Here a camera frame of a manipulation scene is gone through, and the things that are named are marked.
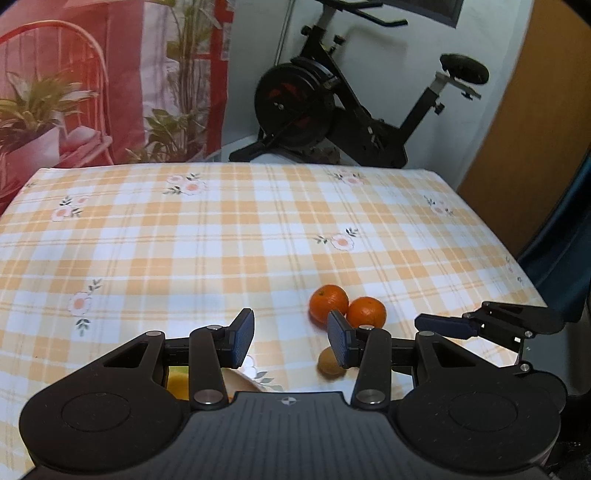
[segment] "brown door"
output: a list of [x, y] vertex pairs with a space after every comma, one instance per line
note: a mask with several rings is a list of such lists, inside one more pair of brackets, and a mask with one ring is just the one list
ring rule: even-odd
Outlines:
[[591, 28], [562, 1], [535, 0], [513, 78], [459, 193], [517, 255], [590, 142]]

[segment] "plant pot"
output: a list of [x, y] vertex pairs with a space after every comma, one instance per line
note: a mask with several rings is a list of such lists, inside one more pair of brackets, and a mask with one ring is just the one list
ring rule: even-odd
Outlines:
[[51, 168], [60, 161], [60, 130], [52, 128], [42, 136], [6, 155], [10, 177], [25, 183], [40, 168]]

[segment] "teal fabric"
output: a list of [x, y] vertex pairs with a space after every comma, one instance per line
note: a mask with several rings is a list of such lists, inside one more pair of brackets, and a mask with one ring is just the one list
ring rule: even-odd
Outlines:
[[581, 318], [591, 278], [591, 154], [518, 262], [549, 307]]

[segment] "stationary bicycle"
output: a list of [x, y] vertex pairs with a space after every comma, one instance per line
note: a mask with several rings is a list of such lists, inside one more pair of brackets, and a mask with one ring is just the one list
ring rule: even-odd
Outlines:
[[[379, 1], [318, 1], [323, 4], [322, 16], [316, 25], [301, 30], [307, 41], [300, 55], [271, 68], [258, 84], [255, 112], [261, 131], [257, 142], [234, 151], [230, 161], [251, 161], [273, 148], [305, 158], [312, 147], [327, 138], [361, 166], [402, 168], [408, 162], [404, 145], [409, 137], [431, 108], [436, 114], [443, 111], [444, 105], [437, 100], [445, 85], [459, 88], [470, 100], [480, 99], [478, 92], [458, 79], [484, 85], [489, 79], [487, 68], [464, 55], [445, 54], [440, 61], [447, 74], [435, 74], [400, 127], [373, 118], [333, 60], [333, 53], [345, 39], [337, 35], [335, 44], [325, 47], [322, 40], [326, 28], [337, 11], [388, 28], [402, 27], [408, 22], [388, 22], [364, 11], [382, 7]], [[342, 108], [335, 105], [335, 95]]]

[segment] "metal bolt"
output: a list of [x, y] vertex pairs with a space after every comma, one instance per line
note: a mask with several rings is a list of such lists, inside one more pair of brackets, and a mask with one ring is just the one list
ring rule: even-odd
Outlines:
[[368, 388], [367, 390], [362, 390], [361, 392], [357, 393], [355, 398], [357, 398], [357, 400], [359, 400], [361, 403], [375, 405], [376, 403], [382, 403], [386, 399], [386, 395], [384, 392], [380, 392], [380, 390]]
[[206, 388], [205, 390], [199, 390], [193, 396], [193, 399], [200, 404], [203, 405], [213, 405], [214, 403], [218, 403], [223, 398], [223, 393], [219, 390], [212, 390], [210, 388]]

